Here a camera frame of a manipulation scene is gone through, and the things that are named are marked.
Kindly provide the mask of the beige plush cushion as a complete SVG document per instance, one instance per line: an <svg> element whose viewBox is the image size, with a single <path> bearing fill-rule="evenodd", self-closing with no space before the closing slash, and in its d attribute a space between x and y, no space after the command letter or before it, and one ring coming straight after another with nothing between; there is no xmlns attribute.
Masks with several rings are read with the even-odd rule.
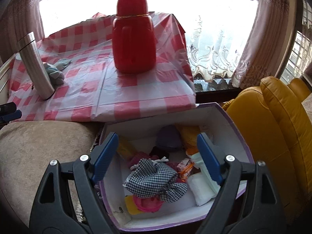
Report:
<svg viewBox="0 0 312 234"><path fill-rule="evenodd" d="M102 126L68 121L21 121L1 129L1 191L26 226L43 174L53 159L88 154Z"/></svg>

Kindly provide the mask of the magenta knitted sock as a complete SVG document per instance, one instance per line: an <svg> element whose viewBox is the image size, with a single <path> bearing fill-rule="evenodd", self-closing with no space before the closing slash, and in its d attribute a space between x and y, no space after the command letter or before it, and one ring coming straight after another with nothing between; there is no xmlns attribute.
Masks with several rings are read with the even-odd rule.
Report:
<svg viewBox="0 0 312 234"><path fill-rule="evenodd" d="M131 168L133 165L136 165L139 163L141 159L150 159L151 156L149 156L147 153L144 152L137 152L129 161L128 161L128 168Z"/></svg>

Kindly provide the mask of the pink floral round pouch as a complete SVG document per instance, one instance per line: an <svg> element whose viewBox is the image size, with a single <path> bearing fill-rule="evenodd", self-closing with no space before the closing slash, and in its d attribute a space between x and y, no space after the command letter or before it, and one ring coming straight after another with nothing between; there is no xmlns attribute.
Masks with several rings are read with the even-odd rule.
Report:
<svg viewBox="0 0 312 234"><path fill-rule="evenodd" d="M158 197L138 198L133 195L133 202L138 210L145 213L155 213L159 211L163 205L163 201Z"/></svg>

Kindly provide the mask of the red plastic thermos jug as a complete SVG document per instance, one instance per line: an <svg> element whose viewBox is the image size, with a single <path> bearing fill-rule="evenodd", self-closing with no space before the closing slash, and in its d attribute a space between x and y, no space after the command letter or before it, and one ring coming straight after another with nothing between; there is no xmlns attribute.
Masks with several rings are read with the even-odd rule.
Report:
<svg viewBox="0 0 312 234"><path fill-rule="evenodd" d="M156 43L147 0L118 0L113 20L115 67L124 74L141 74L155 67Z"/></svg>

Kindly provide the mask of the yellow sponge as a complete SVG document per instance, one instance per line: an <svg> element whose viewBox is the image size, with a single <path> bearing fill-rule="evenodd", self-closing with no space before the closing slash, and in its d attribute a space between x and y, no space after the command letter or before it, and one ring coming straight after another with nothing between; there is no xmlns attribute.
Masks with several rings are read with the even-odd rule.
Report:
<svg viewBox="0 0 312 234"><path fill-rule="evenodd" d="M130 215L139 215L143 213L143 211L137 208L137 205L134 202L133 195L127 195L125 198L125 205Z"/></svg>
<svg viewBox="0 0 312 234"><path fill-rule="evenodd" d="M118 138L117 153L122 159L129 161L137 153L137 150L125 137L120 136Z"/></svg>

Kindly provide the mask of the orange mesh pouch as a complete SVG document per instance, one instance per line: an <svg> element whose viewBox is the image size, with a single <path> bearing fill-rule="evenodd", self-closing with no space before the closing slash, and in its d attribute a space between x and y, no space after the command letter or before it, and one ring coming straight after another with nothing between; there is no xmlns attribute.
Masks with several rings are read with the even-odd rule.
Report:
<svg viewBox="0 0 312 234"><path fill-rule="evenodd" d="M194 155L199 152L197 148L197 136L201 133L199 126L176 125L181 135L184 149L187 155Z"/></svg>

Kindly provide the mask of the white purple storage box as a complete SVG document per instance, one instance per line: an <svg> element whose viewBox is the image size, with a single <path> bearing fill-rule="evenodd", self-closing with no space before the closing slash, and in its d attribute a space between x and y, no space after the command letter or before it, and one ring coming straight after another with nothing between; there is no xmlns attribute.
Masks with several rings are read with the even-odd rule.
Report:
<svg viewBox="0 0 312 234"><path fill-rule="evenodd" d="M155 146L159 130L174 124L198 125L206 134L212 135L213 144L225 154L233 155L241 162L253 162L252 154L241 133L217 103L203 104L183 112L106 123L100 141L103 142L110 132L115 132L126 138L138 151L148 153ZM104 179L99 183L106 211L120 231L155 231L203 220L214 203L210 200L199 207L193 193L188 190L180 200L164 203L156 213L130 215L124 200L130 192L123 187L130 173L126 162L116 154Z"/></svg>

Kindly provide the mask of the pink curtain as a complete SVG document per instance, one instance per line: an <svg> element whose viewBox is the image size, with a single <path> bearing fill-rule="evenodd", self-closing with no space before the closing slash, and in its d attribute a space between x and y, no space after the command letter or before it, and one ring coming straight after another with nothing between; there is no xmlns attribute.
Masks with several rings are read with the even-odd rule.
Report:
<svg viewBox="0 0 312 234"><path fill-rule="evenodd" d="M281 61L289 16L289 0L258 0L250 36L232 76L235 88L258 86L262 78L276 75Z"/></svg>
<svg viewBox="0 0 312 234"><path fill-rule="evenodd" d="M39 8L40 0L10 0L1 15L1 60L5 62L18 51L17 41L30 32L44 38Z"/></svg>

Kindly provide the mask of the black white checkered pouch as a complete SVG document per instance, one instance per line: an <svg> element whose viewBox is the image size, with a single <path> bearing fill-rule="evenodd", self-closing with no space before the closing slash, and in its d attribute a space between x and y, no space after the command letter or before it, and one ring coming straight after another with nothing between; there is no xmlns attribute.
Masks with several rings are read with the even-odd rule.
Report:
<svg viewBox="0 0 312 234"><path fill-rule="evenodd" d="M178 182L178 173L167 165L169 160L140 159L131 166L131 173L123 186L140 199L158 197L163 202L180 200L188 190L188 184Z"/></svg>

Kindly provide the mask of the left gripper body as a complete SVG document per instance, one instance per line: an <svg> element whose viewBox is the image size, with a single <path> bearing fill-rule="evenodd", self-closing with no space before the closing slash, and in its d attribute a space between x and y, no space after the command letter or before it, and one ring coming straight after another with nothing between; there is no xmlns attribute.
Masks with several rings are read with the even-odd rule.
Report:
<svg viewBox="0 0 312 234"><path fill-rule="evenodd" d="M0 126L1 128L9 124L11 121L20 119L22 112L17 109L14 102L0 105Z"/></svg>

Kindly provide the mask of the light blue fluffy towel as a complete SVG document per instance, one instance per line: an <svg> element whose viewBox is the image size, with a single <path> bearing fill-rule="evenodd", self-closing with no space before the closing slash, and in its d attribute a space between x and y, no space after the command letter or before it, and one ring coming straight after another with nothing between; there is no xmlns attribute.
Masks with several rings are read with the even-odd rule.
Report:
<svg viewBox="0 0 312 234"><path fill-rule="evenodd" d="M49 76L52 86L56 87L64 84L65 76L58 68L49 63L44 63L43 66Z"/></svg>

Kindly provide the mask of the white lace curtain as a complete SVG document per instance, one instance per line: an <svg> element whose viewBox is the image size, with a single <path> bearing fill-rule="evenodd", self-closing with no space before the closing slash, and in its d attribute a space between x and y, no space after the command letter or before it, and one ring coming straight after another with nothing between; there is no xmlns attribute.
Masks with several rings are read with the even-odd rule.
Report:
<svg viewBox="0 0 312 234"><path fill-rule="evenodd" d="M202 16L189 22L187 55L192 75L207 82L232 77L249 38L252 23L215 23Z"/></svg>

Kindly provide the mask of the pink floral fabric pouch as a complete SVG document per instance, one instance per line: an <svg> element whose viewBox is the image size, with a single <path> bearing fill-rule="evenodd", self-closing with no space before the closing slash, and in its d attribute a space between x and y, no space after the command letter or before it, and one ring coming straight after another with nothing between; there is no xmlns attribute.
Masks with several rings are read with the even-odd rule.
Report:
<svg viewBox="0 0 312 234"><path fill-rule="evenodd" d="M182 160L177 166L177 174L178 174L178 179L177 181L182 183L186 182L190 174L192 173L192 169L194 168L194 163L192 162L191 159L186 158Z"/></svg>

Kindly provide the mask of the black fabric item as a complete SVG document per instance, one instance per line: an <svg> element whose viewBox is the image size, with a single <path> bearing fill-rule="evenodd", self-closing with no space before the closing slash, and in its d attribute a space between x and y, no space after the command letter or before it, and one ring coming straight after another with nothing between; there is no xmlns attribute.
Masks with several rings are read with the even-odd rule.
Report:
<svg viewBox="0 0 312 234"><path fill-rule="evenodd" d="M163 157L166 157L168 159L170 156L170 153L165 148L154 146L152 151L150 151L149 156L154 160L162 159Z"/></svg>

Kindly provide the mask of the white tissue packet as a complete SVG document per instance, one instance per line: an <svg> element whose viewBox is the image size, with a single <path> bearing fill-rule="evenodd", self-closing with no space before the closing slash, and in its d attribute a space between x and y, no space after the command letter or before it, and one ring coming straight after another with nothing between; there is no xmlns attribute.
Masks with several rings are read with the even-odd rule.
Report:
<svg viewBox="0 0 312 234"><path fill-rule="evenodd" d="M219 192L219 189L220 189L220 186L212 180L208 170L207 170L207 167L201 157L201 154L198 152L198 153L195 153L194 155L190 155L190 159L191 161L194 163L194 167L195 168L199 168L201 173L203 175L205 175L206 177L206 181L209 185L209 187L211 188L211 190L217 194Z"/></svg>

